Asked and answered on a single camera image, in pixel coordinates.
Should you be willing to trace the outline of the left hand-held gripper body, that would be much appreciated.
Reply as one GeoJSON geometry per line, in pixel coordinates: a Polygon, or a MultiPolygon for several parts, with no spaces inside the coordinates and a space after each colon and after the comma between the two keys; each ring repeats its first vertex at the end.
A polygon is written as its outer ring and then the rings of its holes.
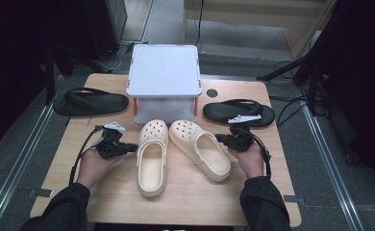
{"type": "Polygon", "coordinates": [[[91,148],[96,148],[103,159],[125,155],[126,151],[122,147],[122,142],[119,141],[124,130],[125,128],[116,121],[96,125],[94,133],[101,131],[102,135],[91,145],[91,148]]]}

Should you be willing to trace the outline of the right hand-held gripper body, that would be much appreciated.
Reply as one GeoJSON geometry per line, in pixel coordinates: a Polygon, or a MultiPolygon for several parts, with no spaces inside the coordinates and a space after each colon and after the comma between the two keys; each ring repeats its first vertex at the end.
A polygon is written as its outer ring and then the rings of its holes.
{"type": "Polygon", "coordinates": [[[250,132],[250,128],[247,125],[248,121],[258,118],[260,118],[259,115],[237,115],[229,119],[231,136],[227,146],[238,152],[243,152],[248,150],[253,142],[261,145],[261,140],[250,132]]]}

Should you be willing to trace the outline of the cream clog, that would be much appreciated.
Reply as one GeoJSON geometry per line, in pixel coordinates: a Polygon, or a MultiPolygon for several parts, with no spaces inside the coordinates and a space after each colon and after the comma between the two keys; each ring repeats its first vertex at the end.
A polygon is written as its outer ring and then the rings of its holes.
{"type": "Polygon", "coordinates": [[[165,188],[167,147],[165,122],[147,122],[139,132],[137,150],[137,187],[143,196],[157,196],[165,188]]]}
{"type": "Polygon", "coordinates": [[[171,141],[212,181],[222,182],[231,173],[231,162],[212,133],[189,120],[174,121],[171,141]]]}

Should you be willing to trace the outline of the black flip-flop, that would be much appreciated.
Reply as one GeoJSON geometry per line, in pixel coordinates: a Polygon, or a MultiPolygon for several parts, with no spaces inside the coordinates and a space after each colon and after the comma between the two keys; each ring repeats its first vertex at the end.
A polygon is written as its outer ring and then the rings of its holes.
{"type": "Polygon", "coordinates": [[[93,88],[74,88],[54,100],[53,109],[61,116],[100,116],[124,111],[127,96],[93,88]]]}
{"type": "Polygon", "coordinates": [[[275,118],[275,113],[270,107],[251,99],[209,103],[203,107],[203,114],[207,119],[223,124],[227,124],[229,119],[237,116],[260,116],[260,118],[246,121],[249,127],[268,126],[275,118]]]}

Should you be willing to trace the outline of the white shoe rack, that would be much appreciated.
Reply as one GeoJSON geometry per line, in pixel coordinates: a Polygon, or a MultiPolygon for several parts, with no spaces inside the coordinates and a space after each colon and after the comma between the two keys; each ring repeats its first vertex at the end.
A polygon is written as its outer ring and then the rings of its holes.
{"type": "Polygon", "coordinates": [[[139,44],[134,48],[126,92],[134,120],[195,121],[202,93],[197,48],[193,45],[139,44]]]}

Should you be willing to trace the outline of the person's right hand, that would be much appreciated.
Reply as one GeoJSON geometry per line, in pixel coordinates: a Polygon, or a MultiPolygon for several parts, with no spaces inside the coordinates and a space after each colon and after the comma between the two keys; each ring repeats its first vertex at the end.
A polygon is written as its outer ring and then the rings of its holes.
{"type": "Polygon", "coordinates": [[[263,154],[261,148],[256,143],[253,143],[244,152],[238,152],[231,148],[228,151],[237,159],[247,179],[264,176],[263,154]]]}

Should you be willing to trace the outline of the person's left hand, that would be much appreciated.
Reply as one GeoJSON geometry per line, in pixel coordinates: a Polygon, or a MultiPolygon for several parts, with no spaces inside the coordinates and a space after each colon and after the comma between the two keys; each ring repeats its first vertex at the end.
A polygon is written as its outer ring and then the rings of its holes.
{"type": "Polygon", "coordinates": [[[76,182],[84,185],[90,190],[122,159],[122,156],[116,156],[106,160],[100,156],[96,149],[87,150],[81,158],[79,174],[76,182]]]}

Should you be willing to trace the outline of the grey tape strip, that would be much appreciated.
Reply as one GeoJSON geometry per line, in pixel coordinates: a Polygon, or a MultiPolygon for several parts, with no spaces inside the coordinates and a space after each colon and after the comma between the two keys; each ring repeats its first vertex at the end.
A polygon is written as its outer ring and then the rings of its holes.
{"type": "Polygon", "coordinates": [[[296,195],[284,195],[285,202],[297,203],[299,205],[305,205],[305,199],[296,195]]]}
{"type": "Polygon", "coordinates": [[[30,197],[51,197],[52,194],[53,191],[48,189],[31,189],[28,193],[30,197]]]}

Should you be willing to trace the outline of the black tripod stand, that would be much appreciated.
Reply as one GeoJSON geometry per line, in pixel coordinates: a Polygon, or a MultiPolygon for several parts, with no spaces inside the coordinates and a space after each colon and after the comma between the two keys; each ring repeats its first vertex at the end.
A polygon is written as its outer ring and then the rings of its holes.
{"type": "Polygon", "coordinates": [[[307,106],[313,116],[317,115],[317,101],[316,91],[318,81],[324,77],[323,69],[318,58],[314,54],[307,54],[298,60],[291,62],[278,70],[275,70],[267,75],[258,77],[258,80],[269,81],[286,72],[290,72],[294,68],[298,68],[292,82],[295,86],[302,86],[309,81],[309,92],[307,106]]]}

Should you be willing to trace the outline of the black cabinet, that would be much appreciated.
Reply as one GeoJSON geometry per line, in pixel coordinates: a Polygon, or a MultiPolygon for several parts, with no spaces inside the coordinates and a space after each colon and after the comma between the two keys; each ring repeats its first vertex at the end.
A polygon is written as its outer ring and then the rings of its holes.
{"type": "Polygon", "coordinates": [[[93,56],[106,60],[118,51],[127,22],[124,0],[85,0],[91,30],[93,56]]]}

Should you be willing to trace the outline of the dark curtain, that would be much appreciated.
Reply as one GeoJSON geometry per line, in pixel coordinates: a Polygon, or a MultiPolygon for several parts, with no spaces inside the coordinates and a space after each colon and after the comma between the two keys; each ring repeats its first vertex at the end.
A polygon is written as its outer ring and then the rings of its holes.
{"type": "Polygon", "coordinates": [[[375,0],[337,0],[313,53],[344,145],[375,170],[375,0]]]}
{"type": "Polygon", "coordinates": [[[58,21],[72,0],[0,0],[0,141],[51,79],[40,67],[51,58],[73,72],[57,45],[58,21]]]}

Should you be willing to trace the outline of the metal floor rail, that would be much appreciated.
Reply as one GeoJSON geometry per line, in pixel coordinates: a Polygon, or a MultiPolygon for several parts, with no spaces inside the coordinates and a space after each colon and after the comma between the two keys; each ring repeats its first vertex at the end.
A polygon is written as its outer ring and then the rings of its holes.
{"type": "Polygon", "coordinates": [[[346,219],[350,231],[365,231],[363,227],[362,220],[358,213],[357,207],[352,199],[352,196],[341,176],[338,166],[333,158],[332,152],[329,148],[326,139],[322,133],[322,130],[318,124],[318,121],[311,113],[308,104],[310,100],[304,100],[302,102],[303,113],[309,124],[310,130],[317,149],[320,153],[323,165],[327,171],[330,178],[331,184],[334,188],[335,194],[337,196],[337,201],[340,205],[341,211],[346,219]]]}
{"type": "Polygon", "coordinates": [[[46,169],[45,160],[33,160],[53,114],[45,101],[42,90],[0,141],[0,231],[15,231],[30,216],[46,169]]]}

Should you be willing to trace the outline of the black metal post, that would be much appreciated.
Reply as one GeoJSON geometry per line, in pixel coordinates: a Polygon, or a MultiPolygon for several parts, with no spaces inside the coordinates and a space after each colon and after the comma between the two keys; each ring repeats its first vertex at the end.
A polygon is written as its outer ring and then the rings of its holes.
{"type": "Polygon", "coordinates": [[[46,49],[45,60],[45,73],[46,73],[46,101],[45,104],[49,105],[56,94],[55,91],[55,75],[54,75],[54,61],[52,47],[46,49]]]}

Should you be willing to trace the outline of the light wooden frame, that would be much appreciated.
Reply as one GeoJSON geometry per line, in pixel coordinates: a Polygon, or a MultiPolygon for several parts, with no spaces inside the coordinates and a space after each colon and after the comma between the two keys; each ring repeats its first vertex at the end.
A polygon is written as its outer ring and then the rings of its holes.
{"type": "Polygon", "coordinates": [[[294,59],[322,30],[338,0],[184,0],[184,20],[253,24],[283,29],[294,59]]]}

